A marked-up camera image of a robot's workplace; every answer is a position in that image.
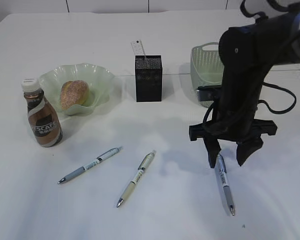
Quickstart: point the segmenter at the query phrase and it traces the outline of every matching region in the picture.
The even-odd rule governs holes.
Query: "pen grip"
[[[134,191],[135,187],[136,185],[132,181],[129,182],[129,185],[124,190],[124,193],[122,194],[121,198],[126,201],[130,194]]]
[[[234,204],[234,200],[232,199],[232,194],[231,194],[231,191],[230,191],[230,187],[229,186],[224,186],[223,187],[223,192],[224,192],[224,195],[225,195],[225,200],[226,200],[226,203],[228,206],[235,206]]]
[[[79,167],[77,170],[69,173],[67,176],[65,176],[64,178],[67,180],[67,181],[70,181],[71,179],[74,179],[75,177],[79,176],[80,174],[83,174],[85,172],[85,168],[82,166],[82,167]]]

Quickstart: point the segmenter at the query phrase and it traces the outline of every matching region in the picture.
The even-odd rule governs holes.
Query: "white wall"
[[[286,6],[300,0],[277,0]],[[169,10],[239,9],[242,0],[67,0],[70,12],[147,13]],[[0,0],[0,22],[11,13],[66,13],[66,0]],[[246,0],[258,11],[266,0]]]
[[[70,12],[147,13],[148,0],[67,0]]]
[[[66,0],[0,0],[0,22],[12,13],[66,12],[68,12]]]
[[[227,0],[149,0],[149,11],[226,9]]]

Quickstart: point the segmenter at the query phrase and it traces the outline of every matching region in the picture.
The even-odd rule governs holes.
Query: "bottle cap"
[[[34,78],[28,78],[23,80],[21,82],[21,86],[24,93],[32,93],[41,88],[39,81]]]

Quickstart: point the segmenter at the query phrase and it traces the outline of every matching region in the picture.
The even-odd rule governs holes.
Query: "pen tip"
[[[124,200],[123,200],[122,198],[120,198],[119,201],[118,201],[118,203],[117,203],[117,205],[116,205],[116,207],[117,207],[117,208],[120,207],[120,205],[121,205],[123,202],[124,202]]]
[[[63,184],[64,182],[66,182],[66,179],[62,178],[60,181],[58,181],[58,184]]]
[[[230,206],[230,212],[231,212],[232,216],[236,215],[235,208],[232,205]]]

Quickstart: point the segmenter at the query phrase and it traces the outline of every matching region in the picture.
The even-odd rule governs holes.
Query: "pen holder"
[[[137,102],[162,101],[162,62],[160,55],[135,56]]]

